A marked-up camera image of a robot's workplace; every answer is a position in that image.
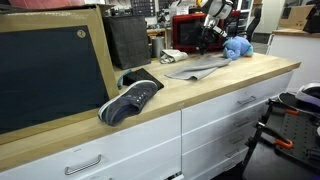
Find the plush toy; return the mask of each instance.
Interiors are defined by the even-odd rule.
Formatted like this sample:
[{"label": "plush toy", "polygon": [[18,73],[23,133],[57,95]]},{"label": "plush toy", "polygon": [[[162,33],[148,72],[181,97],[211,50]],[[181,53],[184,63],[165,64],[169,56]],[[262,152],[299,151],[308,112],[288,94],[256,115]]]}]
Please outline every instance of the plush toy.
[{"label": "plush toy", "polygon": [[236,36],[229,38],[223,43],[223,56],[232,60],[237,60],[240,56],[251,57],[253,55],[253,47],[250,42],[243,37]]}]

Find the white cabinet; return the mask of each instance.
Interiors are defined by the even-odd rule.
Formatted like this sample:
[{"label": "white cabinet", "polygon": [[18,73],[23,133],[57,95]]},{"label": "white cabinet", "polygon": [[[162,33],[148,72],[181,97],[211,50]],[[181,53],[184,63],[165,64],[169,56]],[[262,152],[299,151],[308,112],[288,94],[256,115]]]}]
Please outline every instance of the white cabinet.
[{"label": "white cabinet", "polygon": [[273,35],[269,55],[301,62],[299,69],[294,70],[288,91],[296,92],[305,84],[319,82],[319,44],[320,38]]},{"label": "white cabinet", "polygon": [[285,0],[263,0],[261,21],[257,26],[256,33],[271,34],[279,24]]},{"label": "white cabinet", "polygon": [[182,173],[209,180],[243,160],[264,103],[283,92],[292,72],[182,109]]},{"label": "white cabinet", "polygon": [[[126,180],[128,176],[143,176],[166,163],[171,171],[179,172],[181,165],[176,162],[177,159],[181,161],[180,137],[181,113],[174,112],[2,172],[0,179],[74,180],[110,176]],[[81,170],[66,175],[66,167],[69,167],[69,172]],[[158,172],[158,176],[170,176],[172,174],[168,173],[171,171]]]},{"label": "white cabinet", "polygon": [[284,91],[291,75],[282,74],[10,169],[0,173],[0,179],[161,180],[179,172],[186,180],[211,179],[243,160],[244,143],[264,112],[264,102]]}]

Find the shoe sole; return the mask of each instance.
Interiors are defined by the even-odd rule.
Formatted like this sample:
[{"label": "shoe sole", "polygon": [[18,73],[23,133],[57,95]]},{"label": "shoe sole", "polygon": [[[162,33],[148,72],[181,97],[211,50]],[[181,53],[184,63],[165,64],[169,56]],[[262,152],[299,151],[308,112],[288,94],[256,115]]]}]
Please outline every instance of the shoe sole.
[{"label": "shoe sole", "polygon": [[123,93],[121,93],[120,95],[116,96],[115,98],[109,100],[107,103],[105,103],[103,106],[101,106],[101,108],[99,109],[98,111],[98,118],[100,119],[101,122],[104,122],[102,120],[102,113],[103,111],[113,102],[115,102],[116,100],[118,100],[122,95],[124,95],[125,93],[127,93],[133,86],[137,85],[137,84],[141,84],[141,83],[145,83],[145,82],[148,82],[148,83],[153,83],[157,86],[157,84],[153,81],[150,81],[150,80],[141,80],[141,81],[137,81],[133,84],[131,84]]}]

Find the gray sneaker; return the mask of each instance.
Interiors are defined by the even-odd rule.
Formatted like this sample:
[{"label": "gray sneaker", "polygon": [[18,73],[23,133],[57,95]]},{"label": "gray sneaker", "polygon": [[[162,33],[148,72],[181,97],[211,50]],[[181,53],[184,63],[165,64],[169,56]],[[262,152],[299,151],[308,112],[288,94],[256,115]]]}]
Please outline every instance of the gray sneaker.
[{"label": "gray sneaker", "polygon": [[105,103],[98,112],[102,122],[117,126],[129,116],[139,114],[158,91],[157,84],[141,80],[131,84],[125,92]]}]

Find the wooden countertop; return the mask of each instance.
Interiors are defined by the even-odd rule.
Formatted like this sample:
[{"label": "wooden countertop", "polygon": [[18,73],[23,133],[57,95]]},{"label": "wooden countertop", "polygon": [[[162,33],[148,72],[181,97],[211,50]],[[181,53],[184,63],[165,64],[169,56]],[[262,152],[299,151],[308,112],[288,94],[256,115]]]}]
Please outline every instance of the wooden countertop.
[{"label": "wooden countertop", "polygon": [[[142,66],[165,87],[158,91],[139,115],[127,118],[117,127],[107,126],[98,118],[91,118],[1,145],[0,171],[195,105],[300,66],[297,61],[255,54],[252,58],[242,57],[232,61],[228,66],[217,69],[200,81],[177,80],[164,76],[179,66],[196,61],[198,57],[199,55],[190,55],[187,60],[173,64],[159,64],[158,61],[152,61],[151,64]],[[115,70],[115,76],[119,77],[123,72]]]},{"label": "wooden countertop", "polygon": [[278,34],[278,35],[285,35],[285,36],[302,36],[302,37],[320,38],[320,33],[310,34],[302,30],[289,29],[289,28],[275,30],[272,33]]}]

